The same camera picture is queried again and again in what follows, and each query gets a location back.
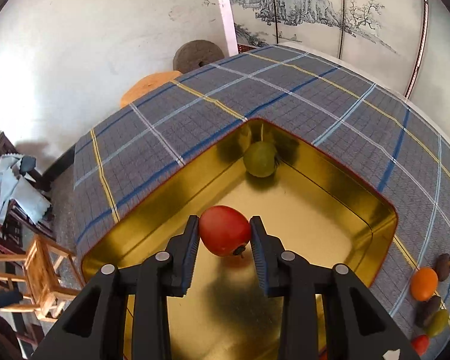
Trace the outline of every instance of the red tomato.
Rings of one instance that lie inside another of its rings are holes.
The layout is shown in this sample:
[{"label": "red tomato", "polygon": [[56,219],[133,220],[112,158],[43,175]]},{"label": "red tomato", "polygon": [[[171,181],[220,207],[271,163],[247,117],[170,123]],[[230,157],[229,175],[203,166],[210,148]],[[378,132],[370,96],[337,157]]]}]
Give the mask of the red tomato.
[{"label": "red tomato", "polygon": [[422,334],[415,337],[411,343],[415,352],[418,353],[419,356],[423,356],[428,349],[430,339],[426,334]]},{"label": "red tomato", "polygon": [[217,256],[241,254],[251,238],[248,220],[227,206],[207,208],[199,219],[198,232],[205,247]]}]

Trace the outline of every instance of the gold tray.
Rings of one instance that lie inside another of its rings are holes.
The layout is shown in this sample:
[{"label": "gold tray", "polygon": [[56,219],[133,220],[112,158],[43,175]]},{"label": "gold tray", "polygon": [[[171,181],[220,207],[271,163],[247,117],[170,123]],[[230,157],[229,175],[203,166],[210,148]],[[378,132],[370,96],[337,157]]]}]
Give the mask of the gold tray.
[{"label": "gold tray", "polygon": [[[272,141],[282,159],[275,176],[257,179],[242,156]],[[189,215],[225,204],[260,215],[268,234],[310,263],[345,263],[370,286],[397,226],[394,207],[372,186],[320,150],[261,119],[229,133],[145,198],[82,261],[89,279],[106,263],[141,263],[183,232]],[[129,297],[124,354],[131,359],[134,297]],[[325,345],[317,297],[319,348]],[[200,245],[192,286],[168,298],[174,360],[276,359],[282,300],[265,298],[248,246],[244,258],[216,257]]]}]

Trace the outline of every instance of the white cloth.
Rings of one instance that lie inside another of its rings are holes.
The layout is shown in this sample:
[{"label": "white cloth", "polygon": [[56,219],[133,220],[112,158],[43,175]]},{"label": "white cloth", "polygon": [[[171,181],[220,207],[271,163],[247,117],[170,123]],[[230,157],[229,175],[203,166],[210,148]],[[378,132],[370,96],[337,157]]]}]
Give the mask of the white cloth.
[{"label": "white cloth", "polygon": [[5,221],[8,203],[12,199],[35,224],[50,206],[50,202],[20,175],[22,157],[21,154],[4,154],[0,157],[0,225]]}]

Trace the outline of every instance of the orange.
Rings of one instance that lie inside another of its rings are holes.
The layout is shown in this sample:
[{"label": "orange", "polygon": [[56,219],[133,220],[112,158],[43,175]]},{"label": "orange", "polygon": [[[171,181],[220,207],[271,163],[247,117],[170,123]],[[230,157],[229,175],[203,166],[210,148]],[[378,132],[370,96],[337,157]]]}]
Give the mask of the orange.
[{"label": "orange", "polygon": [[420,302],[429,300],[438,286],[438,276],[436,272],[428,267],[420,268],[412,276],[410,283],[410,293]]}]

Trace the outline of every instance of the yellow stripe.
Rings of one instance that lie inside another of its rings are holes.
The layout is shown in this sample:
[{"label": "yellow stripe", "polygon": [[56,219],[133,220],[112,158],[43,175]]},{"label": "yellow stripe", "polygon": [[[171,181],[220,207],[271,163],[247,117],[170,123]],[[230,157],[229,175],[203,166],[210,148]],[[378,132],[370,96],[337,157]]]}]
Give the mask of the yellow stripe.
[{"label": "yellow stripe", "polygon": [[[325,81],[326,83],[329,83],[330,85],[335,86],[336,88],[340,89],[341,91],[344,91],[345,93],[348,93],[349,95],[354,96],[354,97],[357,98],[357,99],[360,98],[360,96],[358,96],[356,93],[353,93],[353,92],[349,91],[348,89],[345,89],[344,87],[342,87],[342,86],[340,86],[340,85],[338,85],[338,84],[336,84],[336,83],[334,83],[334,82],[332,82],[332,81],[330,81],[330,80],[328,80],[328,79],[326,79],[326,78],[324,78],[324,77],[320,77],[320,76],[316,75],[315,73],[309,72],[309,71],[307,71],[307,70],[305,70],[305,69],[302,69],[301,67],[298,67],[298,66],[296,66],[296,65],[294,65],[294,64],[287,64],[287,63],[283,63],[283,62],[280,62],[280,61],[275,61],[274,59],[270,59],[270,58],[267,58],[267,57],[264,57],[264,56],[261,56],[261,55],[257,55],[257,54],[251,54],[251,53],[249,53],[249,52],[245,52],[245,54],[248,54],[249,56],[254,56],[255,58],[258,58],[258,59],[263,59],[263,60],[265,60],[265,61],[274,62],[274,63],[282,64],[282,65],[284,65],[284,66],[288,66],[288,67],[290,67],[290,68],[294,68],[294,69],[296,69],[296,70],[298,70],[298,71],[301,71],[301,72],[303,72],[303,73],[306,73],[306,74],[309,74],[309,75],[314,76],[314,77],[316,77],[316,78],[319,78],[319,79],[321,79],[322,81]],[[403,129],[405,130],[405,132],[406,132],[406,133],[407,133],[407,134],[408,134],[415,142],[417,142],[421,147],[423,147],[423,149],[424,149],[424,150],[425,150],[425,151],[426,151],[426,152],[427,152],[427,153],[435,160],[436,163],[440,164],[440,161],[438,160],[438,158],[435,157],[435,155],[428,149],[428,147],[426,147],[426,146],[425,146],[425,145],[424,145],[424,144],[423,144],[423,143],[422,143],[415,135],[413,135],[410,131],[408,131],[406,128],[404,128],[404,127],[402,126],[402,124],[401,124],[397,119],[395,119],[393,116],[387,114],[386,112],[382,111],[381,109],[379,109],[378,107],[376,107],[376,106],[373,105],[372,103],[368,102],[367,100],[364,100],[363,102],[364,102],[365,104],[369,105],[370,107],[372,107],[374,110],[380,112],[382,115],[386,116],[386,117],[389,118],[390,120],[393,120],[393,121],[397,124],[397,126],[399,126],[400,128],[403,128]],[[440,166],[442,167],[442,169],[444,170],[444,172],[445,172],[445,173],[449,176],[449,178],[450,178],[450,172],[448,171],[448,169],[446,169],[446,168],[443,166],[443,164],[440,164]]]},{"label": "yellow stripe", "polygon": [[[397,235],[394,235],[394,244],[397,246],[398,250],[402,253],[403,257],[405,257],[405,260],[411,265],[411,267],[414,269],[418,269],[418,264],[416,263],[410,252],[402,244],[401,240],[397,237]],[[440,296],[440,294],[437,291],[435,291],[435,295]],[[442,308],[443,309],[447,308],[443,300],[442,300]],[[448,317],[448,325],[450,327],[450,316]]]},{"label": "yellow stripe", "polygon": [[179,88],[183,89],[184,91],[187,91],[188,93],[191,93],[194,96],[203,97],[204,100],[208,101],[209,103],[212,103],[212,104],[216,105],[217,107],[221,108],[222,110],[224,110],[228,114],[232,115],[233,117],[236,117],[237,119],[240,119],[240,120],[243,120],[243,121],[247,120],[245,116],[243,116],[243,115],[239,114],[238,112],[234,111],[233,109],[227,107],[225,104],[223,104],[219,100],[212,99],[212,98],[210,98],[208,96],[205,96],[203,93],[200,93],[200,92],[198,92],[198,91],[196,91],[196,90],[194,90],[194,89],[192,89],[192,88],[190,88],[190,87],[188,87],[186,85],[183,85],[183,84],[181,84],[180,82],[178,82],[178,81],[176,81],[174,79],[171,79],[170,82],[174,83]]},{"label": "yellow stripe", "polygon": [[112,192],[110,190],[110,186],[108,185],[107,179],[105,178],[104,169],[102,166],[102,159],[100,158],[100,152],[98,150],[97,137],[95,135],[95,131],[92,128],[90,130],[92,144],[94,147],[95,159],[98,164],[98,175],[100,177],[100,181],[102,182],[103,190],[105,192],[106,199],[108,200],[108,205],[112,210],[112,217],[115,223],[118,223],[120,220],[119,210],[116,208],[115,201],[113,200]]},{"label": "yellow stripe", "polygon": [[[318,76],[317,74],[315,74],[315,73],[312,73],[312,72],[309,72],[309,71],[307,71],[307,70],[305,70],[305,69],[302,69],[301,67],[298,67],[298,66],[296,66],[296,65],[294,65],[294,64],[287,64],[287,63],[283,63],[283,62],[280,62],[280,61],[275,61],[275,60],[273,60],[273,59],[270,59],[270,58],[267,58],[267,57],[264,57],[264,56],[261,56],[261,55],[257,55],[257,54],[251,54],[251,53],[249,53],[249,52],[246,52],[245,54],[248,54],[248,55],[250,55],[250,56],[254,56],[254,57],[256,57],[256,58],[258,58],[258,59],[264,59],[264,60],[266,60],[266,61],[269,61],[269,62],[273,62],[273,63],[281,63],[282,65],[284,65],[284,66],[288,66],[288,67],[290,67],[290,68],[294,68],[294,69],[296,69],[296,70],[298,70],[298,71],[301,71],[301,72],[303,72],[303,73],[306,73],[306,74],[309,74],[309,75],[311,75],[311,76],[314,76],[314,77],[316,77],[316,78],[319,78],[319,79],[321,79],[322,81],[325,81],[326,83],[329,83],[330,85],[333,85],[334,87],[336,87],[336,88],[338,88],[338,89],[340,89],[340,90],[342,90],[342,91],[344,91],[344,92],[346,92],[346,93],[348,93],[349,95],[351,95],[351,96],[353,96],[353,97],[355,97],[355,98],[357,98],[357,99],[359,99],[360,98],[360,96],[358,96],[357,94],[355,94],[355,93],[353,93],[353,92],[350,92],[349,90],[347,90],[347,89],[345,89],[345,88],[343,88],[342,86],[340,86],[340,85],[338,85],[338,84],[336,84],[336,83],[334,83],[334,82],[332,82],[332,81],[330,81],[330,80],[328,80],[328,79],[326,79],[326,78],[324,78],[324,77],[320,77],[320,76]],[[403,126],[402,126],[402,124],[397,120],[397,119],[395,119],[393,116],[391,116],[391,115],[389,115],[389,114],[387,114],[386,112],[384,112],[384,111],[382,111],[381,109],[379,109],[379,108],[377,108],[375,105],[373,105],[372,103],[369,103],[368,101],[366,101],[366,100],[364,100],[363,101],[365,104],[367,104],[367,105],[369,105],[370,107],[372,107],[373,109],[375,109],[376,111],[378,111],[378,112],[380,112],[382,115],[384,115],[384,116],[386,116],[387,118],[389,118],[389,119],[391,119],[391,120],[393,120],[400,128],[403,128],[403,130],[413,139],[413,140],[415,140],[421,147],[423,147],[423,149],[438,163],[438,164],[440,164],[440,161],[438,160],[438,158],[437,157],[435,157],[435,155],[415,136],[415,135],[413,135],[411,132],[409,132],[406,128],[404,128]],[[443,164],[441,164],[442,165],[442,168],[443,168],[443,170],[445,171],[445,173],[450,177],[450,172],[443,166]],[[416,261],[414,260],[414,258],[412,257],[412,255],[410,254],[410,252],[406,249],[406,247],[402,244],[402,242],[400,241],[400,239],[395,235],[394,236],[394,244],[397,246],[397,248],[398,248],[398,250],[402,253],[402,255],[403,255],[403,257],[405,258],[405,260],[410,264],[410,266],[412,267],[412,268],[414,268],[414,269],[418,269],[418,264],[416,263]],[[446,309],[446,307],[445,307],[445,304],[442,302],[442,308],[444,308],[444,309]]]}]

